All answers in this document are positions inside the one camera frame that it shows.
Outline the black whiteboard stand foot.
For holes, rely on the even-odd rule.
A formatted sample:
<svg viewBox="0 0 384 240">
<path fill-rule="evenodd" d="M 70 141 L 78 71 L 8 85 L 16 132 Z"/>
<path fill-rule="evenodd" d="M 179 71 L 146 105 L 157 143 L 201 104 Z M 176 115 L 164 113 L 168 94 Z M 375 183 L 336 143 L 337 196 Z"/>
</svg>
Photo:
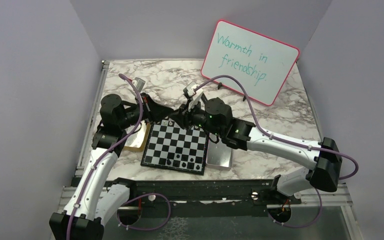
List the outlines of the black whiteboard stand foot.
<svg viewBox="0 0 384 240">
<path fill-rule="evenodd" d="M 222 87 L 223 87 L 223 84 L 222 84 L 221 82 L 219 82 L 219 83 L 217 84 L 217 89 L 220 90 Z"/>
</svg>

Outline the black mounting base rail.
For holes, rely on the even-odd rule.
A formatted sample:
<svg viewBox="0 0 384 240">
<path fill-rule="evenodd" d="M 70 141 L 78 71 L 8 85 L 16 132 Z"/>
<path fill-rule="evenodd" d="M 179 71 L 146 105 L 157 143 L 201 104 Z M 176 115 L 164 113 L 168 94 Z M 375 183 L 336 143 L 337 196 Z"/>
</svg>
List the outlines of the black mounting base rail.
<svg viewBox="0 0 384 240">
<path fill-rule="evenodd" d="M 119 213 L 141 218 L 209 218 L 267 217 L 267 209 L 297 207 L 303 198 L 281 196 L 272 179 L 248 180 L 131 180 L 117 178 L 104 181 L 103 190 L 116 184 L 129 188 L 130 197 L 141 196 L 132 206 L 140 210 L 121 209 Z"/>
</svg>

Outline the gold tin box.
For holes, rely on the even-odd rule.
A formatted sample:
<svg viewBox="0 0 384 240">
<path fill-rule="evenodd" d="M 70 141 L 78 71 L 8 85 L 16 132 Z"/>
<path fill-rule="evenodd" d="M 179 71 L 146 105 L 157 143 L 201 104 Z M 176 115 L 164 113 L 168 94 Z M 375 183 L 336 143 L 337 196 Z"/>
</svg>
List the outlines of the gold tin box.
<svg viewBox="0 0 384 240">
<path fill-rule="evenodd" d="M 133 134 L 125 141 L 124 151 L 142 152 L 148 140 L 151 125 L 142 121 Z"/>
</svg>

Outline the silver tin lid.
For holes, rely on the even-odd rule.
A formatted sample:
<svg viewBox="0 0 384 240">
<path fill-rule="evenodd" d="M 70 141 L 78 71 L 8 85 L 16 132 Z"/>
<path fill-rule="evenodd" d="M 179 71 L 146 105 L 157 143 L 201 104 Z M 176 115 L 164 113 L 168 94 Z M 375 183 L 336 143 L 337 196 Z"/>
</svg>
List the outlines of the silver tin lid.
<svg viewBox="0 0 384 240">
<path fill-rule="evenodd" d="M 228 171 L 232 168 L 233 150 L 219 141 L 209 141 L 206 154 L 206 167 L 210 169 Z"/>
</svg>

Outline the aluminium side rail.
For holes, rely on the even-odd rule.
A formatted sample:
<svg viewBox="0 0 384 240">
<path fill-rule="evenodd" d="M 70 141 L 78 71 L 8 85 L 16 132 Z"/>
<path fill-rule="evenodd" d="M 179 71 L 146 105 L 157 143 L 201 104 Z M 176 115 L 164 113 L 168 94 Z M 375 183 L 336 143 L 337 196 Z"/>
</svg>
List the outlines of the aluminium side rail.
<svg viewBox="0 0 384 240">
<path fill-rule="evenodd" d="M 107 78 L 110 62 L 111 62 L 110 60 L 101 61 L 102 68 L 98 78 L 97 89 L 92 98 L 93 101 L 91 105 L 91 111 L 88 116 L 87 125 L 86 125 L 87 128 L 86 128 L 82 146 L 79 152 L 77 165 L 75 168 L 75 173 L 74 173 L 75 176 L 83 174 L 82 170 L 84 169 L 85 162 L 88 160 L 88 155 L 90 153 L 91 139 L 94 131 L 94 125 L 95 125 L 96 117 L 99 110 L 99 101 L 104 91 L 104 85 Z"/>
</svg>

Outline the black white chess board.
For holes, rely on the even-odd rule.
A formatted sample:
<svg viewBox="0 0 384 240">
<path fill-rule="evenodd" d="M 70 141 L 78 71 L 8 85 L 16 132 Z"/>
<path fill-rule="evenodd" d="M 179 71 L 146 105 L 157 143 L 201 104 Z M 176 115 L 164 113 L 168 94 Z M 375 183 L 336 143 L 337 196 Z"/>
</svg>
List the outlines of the black white chess board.
<svg viewBox="0 0 384 240">
<path fill-rule="evenodd" d="M 199 127 L 186 130 L 173 120 L 164 119 L 151 126 L 140 165 L 143 167 L 165 169 L 193 175 L 204 175 L 209 139 Z"/>
</svg>

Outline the pink framed whiteboard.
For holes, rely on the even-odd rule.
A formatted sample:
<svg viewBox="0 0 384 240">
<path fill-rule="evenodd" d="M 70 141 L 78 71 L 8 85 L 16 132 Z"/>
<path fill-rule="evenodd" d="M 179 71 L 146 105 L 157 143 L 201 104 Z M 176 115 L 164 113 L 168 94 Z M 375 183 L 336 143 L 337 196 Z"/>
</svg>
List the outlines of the pink framed whiteboard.
<svg viewBox="0 0 384 240">
<path fill-rule="evenodd" d="M 205 55 L 201 75 L 265 105 L 274 104 L 300 50 L 226 20 L 219 20 Z"/>
</svg>

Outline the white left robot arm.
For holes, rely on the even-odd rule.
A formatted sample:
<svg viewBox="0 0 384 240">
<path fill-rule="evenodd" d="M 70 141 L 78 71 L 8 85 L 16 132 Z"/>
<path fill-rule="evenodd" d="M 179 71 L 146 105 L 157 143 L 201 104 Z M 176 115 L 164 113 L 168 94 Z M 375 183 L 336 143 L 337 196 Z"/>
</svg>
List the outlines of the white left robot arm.
<svg viewBox="0 0 384 240">
<path fill-rule="evenodd" d="M 174 109 L 141 93 L 135 103 L 117 94 L 100 102 L 100 124 L 92 138 L 92 151 L 83 175 L 61 213 L 54 212 L 49 226 L 56 240 L 101 240 L 107 222 L 122 204 L 132 205 L 137 191 L 125 184 L 112 186 L 101 196 L 107 177 L 121 155 L 126 140 L 142 121 L 158 123 Z"/>
</svg>

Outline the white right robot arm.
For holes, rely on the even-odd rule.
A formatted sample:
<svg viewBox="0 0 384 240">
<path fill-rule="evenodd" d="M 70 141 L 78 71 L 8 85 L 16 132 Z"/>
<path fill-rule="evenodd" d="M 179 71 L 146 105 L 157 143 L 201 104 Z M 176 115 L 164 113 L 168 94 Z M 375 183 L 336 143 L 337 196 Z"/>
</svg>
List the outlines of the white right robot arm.
<svg viewBox="0 0 384 240">
<path fill-rule="evenodd" d="M 191 110 L 182 104 L 169 117 L 183 129 L 199 127 L 217 136 L 231 149 L 264 152 L 300 164 L 301 169 L 274 178 L 268 196 L 276 204 L 309 188 L 337 191 L 343 160 L 331 138 L 318 142 L 259 130 L 255 123 L 234 117 L 232 108 L 220 98 L 208 100 L 204 107 L 197 104 Z"/>
</svg>

